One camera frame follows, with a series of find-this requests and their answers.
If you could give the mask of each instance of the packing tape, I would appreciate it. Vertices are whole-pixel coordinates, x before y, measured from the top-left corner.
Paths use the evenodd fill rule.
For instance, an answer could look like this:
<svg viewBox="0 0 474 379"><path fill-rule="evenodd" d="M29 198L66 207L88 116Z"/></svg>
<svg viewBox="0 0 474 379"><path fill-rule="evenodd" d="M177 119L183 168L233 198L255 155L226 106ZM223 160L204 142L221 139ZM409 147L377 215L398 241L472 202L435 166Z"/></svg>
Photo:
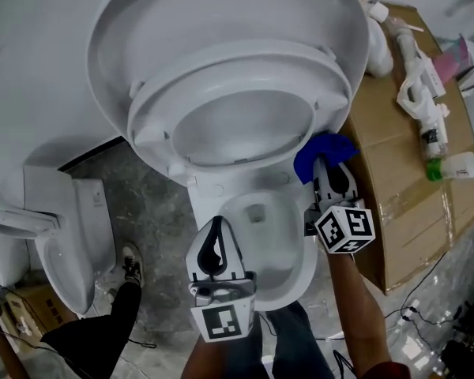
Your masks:
<svg viewBox="0 0 474 379"><path fill-rule="evenodd" d="M392 220L400 218L437 192L441 194L442 210L446 223L446 238L448 244L452 246L457 235L455 232L453 192L450 180L431 182L427 178L422 178L391 197L387 202L379 203L378 207L382 225L385 226Z"/></svg>
<svg viewBox="0 0 474 379"><path fill-rule="evenodd" d="M474 216L470 219L470 221L460 230L458 231L458 237L460 238L462 235L465 233L471 234L471 228L474 228ZM451 246L453 246L454 243L450 243L450 246L444 245L439 251L435 252L431 257L428 257L428 259L421 264L418 268L416 268L413 272L408 274L405 278L400 280L399 282L395 283L391 287L387 287L385 289L385 294L390 293L394 289L401 287L405 283L407 283L409 280L411 280L416 274L422 272L425 268L427 268L429 265L434 264L435 260L437 260L439 257L441 257L446 251L450 249Z"/></svg>

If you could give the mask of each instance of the sleeve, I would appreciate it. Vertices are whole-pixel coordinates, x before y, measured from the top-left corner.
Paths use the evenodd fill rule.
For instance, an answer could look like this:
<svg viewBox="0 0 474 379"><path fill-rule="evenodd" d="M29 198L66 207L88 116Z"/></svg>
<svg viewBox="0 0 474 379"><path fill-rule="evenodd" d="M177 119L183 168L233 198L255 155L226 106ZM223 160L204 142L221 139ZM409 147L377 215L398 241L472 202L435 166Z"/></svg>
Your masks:
<svg viewBox="0 0 474 379"><path fill-rule="evenodd" d="M384 362L370 368L362 379L411 379L411 372L401 363Z"/></svg>

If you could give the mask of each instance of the pink object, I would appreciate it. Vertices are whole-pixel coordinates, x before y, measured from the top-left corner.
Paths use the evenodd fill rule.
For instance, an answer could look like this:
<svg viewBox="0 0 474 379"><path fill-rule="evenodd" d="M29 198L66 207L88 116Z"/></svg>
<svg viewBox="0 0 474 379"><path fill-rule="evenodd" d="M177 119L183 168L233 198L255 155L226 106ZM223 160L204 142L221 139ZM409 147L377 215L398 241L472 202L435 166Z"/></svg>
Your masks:
<svg viewBox="0 0 474 379"><path fill-rule="evenodd" d="M443 84L470 66L467 43L460 38L445 52L432 59Z"/></svg>

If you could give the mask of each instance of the person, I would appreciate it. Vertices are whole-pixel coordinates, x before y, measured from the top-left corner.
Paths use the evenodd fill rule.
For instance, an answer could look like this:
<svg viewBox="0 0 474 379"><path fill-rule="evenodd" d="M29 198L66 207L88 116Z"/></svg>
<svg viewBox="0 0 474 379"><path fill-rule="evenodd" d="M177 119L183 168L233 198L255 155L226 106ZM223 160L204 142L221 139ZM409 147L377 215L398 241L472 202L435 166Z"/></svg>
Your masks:
<svg viewBox="0 0 474 379"><path fill-rule="evenodd" d="M344 338L355 375L360 379L406 379L405 365L392 362L386 345L385 319L348 254L328 254L330 274ZM277 334L275 379L328 379L333 373L298 302L267 312ZM250 335L239 340L205 343L199 338L182 379L267 379L261 364L261 328L254 315Z"/></svg>
<svg viewBox="0 0 474 379"><path fill-rule="evenodd" d="M125 282L118 289L111 314L71 321L41 339L83 379L111 377L137 318L145 283L142 257L131 243L123 247L122 255Z"/></svg>

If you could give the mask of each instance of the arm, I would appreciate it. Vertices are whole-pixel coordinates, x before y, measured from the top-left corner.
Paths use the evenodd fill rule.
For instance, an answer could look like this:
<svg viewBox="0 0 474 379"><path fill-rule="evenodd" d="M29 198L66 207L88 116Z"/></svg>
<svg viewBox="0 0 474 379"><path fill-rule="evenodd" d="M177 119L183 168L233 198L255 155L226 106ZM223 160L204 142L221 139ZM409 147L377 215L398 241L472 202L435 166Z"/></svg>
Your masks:
<svg viewBox="0 0 474 379"><path fill-rule="evenodd" d="M349 356L356 376L362 377L370 368L391 361L385 319L351 256L328 254L328 258Z"/></svg>
<svg viewBox="0 0 474 379"><path fill-rule="evenodd" d="M201 337L191 351L181 379L221 379L227 348L225 342L206 343Z"/></svg>

